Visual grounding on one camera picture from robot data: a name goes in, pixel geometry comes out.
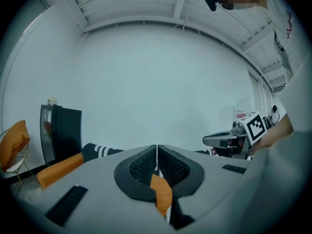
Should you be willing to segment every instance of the ceiling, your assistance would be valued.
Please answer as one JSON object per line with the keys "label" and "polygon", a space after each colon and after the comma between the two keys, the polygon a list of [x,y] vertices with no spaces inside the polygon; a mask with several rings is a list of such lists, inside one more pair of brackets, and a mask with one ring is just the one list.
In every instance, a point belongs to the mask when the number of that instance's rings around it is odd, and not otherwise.
{"label": "ceiling", "polygon": [[193,28],[235,49],[260,73],[273,92],[286,78],[274,49],[273,23],[265,9],[210,11],[205,0],[62,0],[83,32],[122,22],[160,21]]}

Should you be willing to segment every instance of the wire chair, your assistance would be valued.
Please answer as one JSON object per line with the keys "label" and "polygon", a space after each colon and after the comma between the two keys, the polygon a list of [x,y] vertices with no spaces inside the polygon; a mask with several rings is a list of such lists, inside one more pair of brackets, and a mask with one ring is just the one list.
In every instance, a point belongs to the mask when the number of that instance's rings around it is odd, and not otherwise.
{"label": "wire chair", "polygon": [[[8,130],[5,130],[1,135],[0,135],[0,138],[2,137],[2,139],[4,138],[6,132]],[[22,179],[20,178],[20,175],[19,175],[19,171],[20,171],[20,168],[21,166],[24,164],[26,166],[26,168],[28,169],[28,171],[30,172],[31,176],[33,176],[32,172],[29,170],[28,166],[26,165],[25,163],[25,160],[27,158],[27,154],[28,154],[28,143],[24,146],[24,148],[16,155],[14,161],[13,161],[13,164],[5,171],[5,173],[8,173],[8,174],[16,174],[18,176],[18,179],[19,179],[19,182],[21,184],[20,188],[18,189],[18,191],[16,192],[16,196],[18,195],[19,191],[21,188],[23,188],[27,194],[27,196],[29,197],[30,201],[32,202],[23,182],[22,182]]]}

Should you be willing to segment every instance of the forearm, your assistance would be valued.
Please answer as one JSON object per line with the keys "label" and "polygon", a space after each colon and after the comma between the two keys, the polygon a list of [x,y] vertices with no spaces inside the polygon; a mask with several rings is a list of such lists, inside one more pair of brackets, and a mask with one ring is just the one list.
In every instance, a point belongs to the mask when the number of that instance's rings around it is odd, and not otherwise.
{"label": "forearm", "polygon": [[261,138],[261,147],[272,146],[277,140],[290,135],[293,132],[292,124],[286,114],[275,126],[270,128]]}

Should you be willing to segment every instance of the gray floor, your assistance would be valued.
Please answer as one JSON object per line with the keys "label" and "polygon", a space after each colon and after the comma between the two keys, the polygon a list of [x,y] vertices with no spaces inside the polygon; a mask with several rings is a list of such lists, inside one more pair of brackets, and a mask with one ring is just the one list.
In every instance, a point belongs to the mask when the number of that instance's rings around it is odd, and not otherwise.
{"label": "gray floor", "polygon": [[[41,186],[37,180],[37,175],[33,175],[31,177],[28,177],[28,178],[22,180],[22,182],[23,182],[24,187],[25,187],[28,195],[30,196],[31,200],[35,200],[35,198],[37,198],[38,196],[41,195],[42,189],[41,189]],[[20,188],[20,187],[21,187],[21,185],[20,185],[19,181],[10,185],[10,189],[11,189],[13,196],[16,196],[16,194],[18,192],[18,194],[17,194],[18,198],[23,199],[28,203],[32,203],[31,200],[29,199],[29,197],[27,196],[24,188],[23,187]]]}

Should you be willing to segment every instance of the person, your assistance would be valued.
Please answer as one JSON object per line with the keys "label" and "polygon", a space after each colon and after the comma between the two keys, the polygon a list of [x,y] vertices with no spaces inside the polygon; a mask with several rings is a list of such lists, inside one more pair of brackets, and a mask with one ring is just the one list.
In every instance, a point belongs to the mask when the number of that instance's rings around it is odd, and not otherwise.
{"label": "person", "polygon": [[273,123],[277,124],[279,122],[279,118],[280,118],[280,115],[279,115],[278,108],[276,105],[274,105],[272,108],[272,121],[273,121]]}
{"label": "person", "polygon": [[218,3],[227,10],[260,6],[269,12],[274,23],[274,46],[281,58],[285,76],[290,81],[279,96],[285,116],[258,140],[250,156],[271,147],[294,130],[312,130],[312,48],[300,20],[285,0],[205,0],[212,11]]}

